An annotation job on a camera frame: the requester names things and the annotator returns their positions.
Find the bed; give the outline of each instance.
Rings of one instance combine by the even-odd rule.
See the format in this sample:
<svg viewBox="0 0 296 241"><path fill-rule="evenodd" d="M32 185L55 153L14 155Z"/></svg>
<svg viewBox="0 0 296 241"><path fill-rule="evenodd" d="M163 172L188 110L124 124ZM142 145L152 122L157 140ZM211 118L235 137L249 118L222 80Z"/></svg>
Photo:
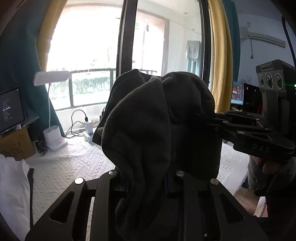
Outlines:
<svg viewBox="0 0 296 241"><path fill-rule="evenodd" d="M246 178L248 161L249 156L233 150L231 143L222 144L218 179L232 195ZM76 178L91 180L114 168L101 147L86 142L83 137L69 139L68 145L56 152L49 151L44 156L36 153L26 162L34 168L34 224ZM92 207L91 204L86 240L89 240Z"/></svg>

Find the triangular cutout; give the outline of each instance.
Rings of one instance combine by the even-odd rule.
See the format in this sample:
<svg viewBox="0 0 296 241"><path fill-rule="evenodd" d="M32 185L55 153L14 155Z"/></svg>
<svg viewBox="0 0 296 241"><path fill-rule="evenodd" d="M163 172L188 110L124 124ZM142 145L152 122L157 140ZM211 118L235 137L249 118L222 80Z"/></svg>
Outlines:
<svg viewBox="0 0 296 241"><path fill-rule="evenodd" d="M67 196L58 204L58 206L53 210L53 212L49 216L51 220L55 220L60 223L67 222L74 194L74 192L69 192Z"/></svg>
<svg viewBox="0 0 296 241"><path fill-rule="evenodd" d="M225 194L220 194L220 198L228 223L236 223L243 220L242 214L233 206Z"/></svg>

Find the metal screw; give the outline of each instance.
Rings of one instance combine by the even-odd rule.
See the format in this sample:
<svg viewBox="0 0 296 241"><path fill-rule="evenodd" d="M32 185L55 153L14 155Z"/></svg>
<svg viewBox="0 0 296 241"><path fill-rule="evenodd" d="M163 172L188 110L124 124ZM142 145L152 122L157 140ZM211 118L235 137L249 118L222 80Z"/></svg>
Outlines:
<svg viewBox="0 0 296 241"><path fill-rule="evenodd" d="M81 177L76 178L76 179L75 179L75 183L76 183L76 184L81 184L81 183L83 183L83 178L81 178Z"/></svg>
<svg viewBox="0 0 296 241"><path fill-rule="evenodd" d="M216 178L212 178L210 180L210 182L213 184L213 185L218 185L219 184L219 181L216 179Z"/></svg>
<svg viewBox="0 0 296 241"><path fill-rule="evenodd" d="M177 175L178 177L183 177L183 176L185 175L185 172L183 172L183 171L177 171L177 172L176 172L176 175Z"/></svg>
<svg viewBox="0 0 296 241"><path fill-rule="evenodd" d="M116 176L117 173L118 173L117 170L110 170L110 171L109 171L109 175L110 175L110 176Z"/></svg>

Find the finger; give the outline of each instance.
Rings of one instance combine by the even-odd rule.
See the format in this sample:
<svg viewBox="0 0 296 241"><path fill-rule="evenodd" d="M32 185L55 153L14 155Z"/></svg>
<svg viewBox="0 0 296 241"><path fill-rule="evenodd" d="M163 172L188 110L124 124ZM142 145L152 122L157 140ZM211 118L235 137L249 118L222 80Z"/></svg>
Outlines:
<svg viewBox="0 0 296 241"><path fill-rule="evenodd" d="M254 157L254 161L256 162L257 166L262 163L262 159L260 157Z"/></svg>
<svg viewBox="0 0 296 241"><path fill-rule="evenodd" d="M281 165L274 161L266 161L263 165L262 172L266 175L272 175L277 173L281 168Z"/></svg>

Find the computer monitor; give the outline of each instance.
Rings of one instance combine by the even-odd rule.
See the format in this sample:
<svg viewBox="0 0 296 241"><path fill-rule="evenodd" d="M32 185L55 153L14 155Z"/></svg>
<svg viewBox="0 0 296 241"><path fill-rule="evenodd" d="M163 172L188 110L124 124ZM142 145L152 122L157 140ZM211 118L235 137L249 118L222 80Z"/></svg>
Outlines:
<svg viewBox="0 0 296 241"><path fill-rule="evenodd" d="M244 104L244 84L233 82L231 104Z"/></svg>
<svg viewBox="0 0 296 241"><path fill-rule="evenodd" d="M19 88L0 93L0 106L0 134L25 121Z"/></svg>

